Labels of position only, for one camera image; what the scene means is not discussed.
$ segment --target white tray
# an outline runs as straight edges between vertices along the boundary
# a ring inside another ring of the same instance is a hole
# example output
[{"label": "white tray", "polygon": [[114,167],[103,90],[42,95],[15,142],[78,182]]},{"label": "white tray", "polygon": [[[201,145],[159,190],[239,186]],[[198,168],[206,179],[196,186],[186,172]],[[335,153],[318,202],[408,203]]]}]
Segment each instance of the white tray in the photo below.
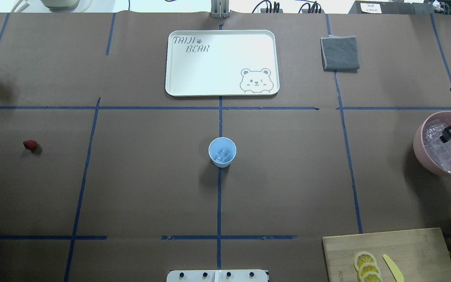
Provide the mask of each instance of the white tray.
[{"label": "white tray", "polygon": [[273,95],[279,88],[270,31],[174,31],[168,37],[165,89],[172,96]]}]

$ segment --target yellow butter knife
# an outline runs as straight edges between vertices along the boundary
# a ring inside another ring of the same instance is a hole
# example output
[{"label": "yellow butter knife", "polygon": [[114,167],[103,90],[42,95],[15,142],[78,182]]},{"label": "yellow butter knife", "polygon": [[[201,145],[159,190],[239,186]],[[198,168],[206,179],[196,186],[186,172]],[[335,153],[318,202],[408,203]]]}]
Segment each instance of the yellow butter knife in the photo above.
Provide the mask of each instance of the yellow butter knife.
[{"label": "yellow butter knife", "polygon": [[392,259],[388,255],[383,255],[382,257],[384,258],[387,266],[389,266],[389,269],[391,270],[394,279],[396,279],[396,282],[405,282],[405,277],[403,277],[403,274],[401,274],[401,271],[399,271],[399,268],[394,263],[394,261],[392,261]]}]

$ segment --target table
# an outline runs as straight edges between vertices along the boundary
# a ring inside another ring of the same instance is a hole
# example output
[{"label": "table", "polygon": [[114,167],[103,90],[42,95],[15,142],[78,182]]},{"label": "table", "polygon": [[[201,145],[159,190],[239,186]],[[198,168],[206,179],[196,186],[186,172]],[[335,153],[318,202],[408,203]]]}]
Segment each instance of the table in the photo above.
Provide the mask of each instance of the table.
[{"label": "table", "polygon": [[[165,93],[168,35],[219,28],[274,33],[277,95]],[[328,34],[356,35],[358,71],[322,70]],[[450,86],[451,16],[0,14],[0,281],[325,281],[323,236],[442,227],[451,243],[451,179],[412,149]],[[222,170],[218,136],[238,147]]]}]

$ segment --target wooden cutting board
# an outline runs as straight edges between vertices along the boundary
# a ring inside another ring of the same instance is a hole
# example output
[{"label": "wooden cutting board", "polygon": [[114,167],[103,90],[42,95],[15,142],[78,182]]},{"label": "wooden cutting board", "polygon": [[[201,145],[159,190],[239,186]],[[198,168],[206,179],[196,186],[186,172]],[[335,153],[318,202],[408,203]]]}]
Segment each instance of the wooden cutting board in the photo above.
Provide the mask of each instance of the wooden cutting board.
[{"label": "wooden cutting board", "polygon": [[451,282],[449,251],[440,228],[413,229],[323,238],[330,282],[359,282],[354,256],[368,251],[377,259],[384,282],[395,282],[383,254],[403,273],[406,282]]}]

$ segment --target metal bracket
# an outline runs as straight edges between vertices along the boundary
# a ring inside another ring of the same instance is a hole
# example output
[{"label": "metal bracket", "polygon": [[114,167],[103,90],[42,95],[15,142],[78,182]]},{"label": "metal bracket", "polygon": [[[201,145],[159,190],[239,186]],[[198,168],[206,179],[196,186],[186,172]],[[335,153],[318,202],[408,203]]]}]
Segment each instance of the metal bracket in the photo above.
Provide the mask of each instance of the metal bracket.
[{"label": "metal bracket", "polygon": [[212,18],[229,18],[229,0],[211,0]]},{"label": "metal bracket", "polygon": [[261,269],[218,269],[201,271],[170,271],[166,282],[269,282],[269,271]]}]

